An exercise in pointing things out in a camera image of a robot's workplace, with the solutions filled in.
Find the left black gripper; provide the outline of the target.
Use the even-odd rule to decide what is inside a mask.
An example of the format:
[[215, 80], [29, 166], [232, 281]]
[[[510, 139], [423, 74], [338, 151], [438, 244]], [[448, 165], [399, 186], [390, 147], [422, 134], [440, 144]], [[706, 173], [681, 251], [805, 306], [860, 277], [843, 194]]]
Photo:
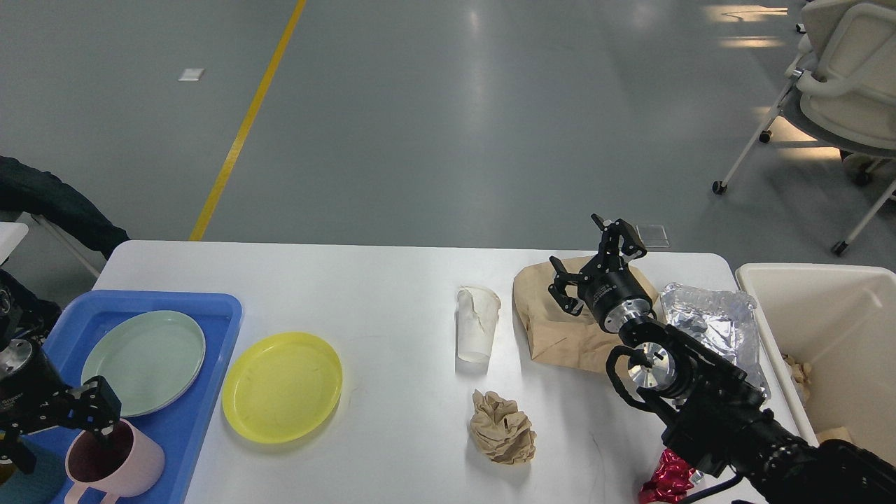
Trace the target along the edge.
[[1, 353], [1, 463], [30, 475], [36, 455], [20, 436], [76, 428], [106, 442], [122, 404], [103, 376], [71, 388], [39, 345], [11, 340]]

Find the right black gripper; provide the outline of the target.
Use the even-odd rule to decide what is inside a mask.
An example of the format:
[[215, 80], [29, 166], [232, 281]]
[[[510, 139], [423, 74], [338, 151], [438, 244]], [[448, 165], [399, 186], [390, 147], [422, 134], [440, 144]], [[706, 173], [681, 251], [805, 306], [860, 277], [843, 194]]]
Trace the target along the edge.
[[[554, 269], [554, 280], [548, 293], [564, 313], [579, 316], [587, 306], [593, 319], [608, 334], [617, 334], [625, 323], [647, 318], [653, 312], [652, 298], [636, 275], [627, 270], [633, 260], [647, 255], [646, 246], [636, 228], [626, 220], [606, 220], [593, 213], [591, 219], [601, 230], [595, 268], [600, 274], [569, 272], [561, 259], [548, 258]], [[579, 297], [567, 293], [570, 286], [579, 287]]]

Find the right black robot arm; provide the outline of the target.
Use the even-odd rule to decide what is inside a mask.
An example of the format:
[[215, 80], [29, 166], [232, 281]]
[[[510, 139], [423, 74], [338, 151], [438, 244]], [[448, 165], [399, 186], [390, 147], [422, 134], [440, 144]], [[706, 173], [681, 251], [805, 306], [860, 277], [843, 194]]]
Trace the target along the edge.
[[622, 219], [591, 219], [601, 230], [596, 255], [578, 272], [551, 256], [556, 274], [548, 293], [563, 312], [588, 309], [619, 337], [605, 361], [609, 381], [627, 405], [662, 420], [665, 447], [707, 475], [734, 473], [686, 502], [746, 480], [768, 503], [893, 503], [893, 465], [838, 438], [812, 446], [762, 409], [746, 371], [660, 322], [629, 269], [647, 253], [636, 229]]

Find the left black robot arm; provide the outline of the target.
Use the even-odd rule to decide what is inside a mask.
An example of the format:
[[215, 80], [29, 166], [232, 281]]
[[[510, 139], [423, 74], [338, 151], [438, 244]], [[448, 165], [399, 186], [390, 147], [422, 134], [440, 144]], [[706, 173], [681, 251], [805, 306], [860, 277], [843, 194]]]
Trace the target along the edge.
[[43, 349], [51, 325], [34, 303], [16, 299], [2, 278], [1, 428], [2, 463], [33, 473], [36, 455], [24, 436], [70, 428], [111, 449], [121, 401], [102, 376], [68, 385]]

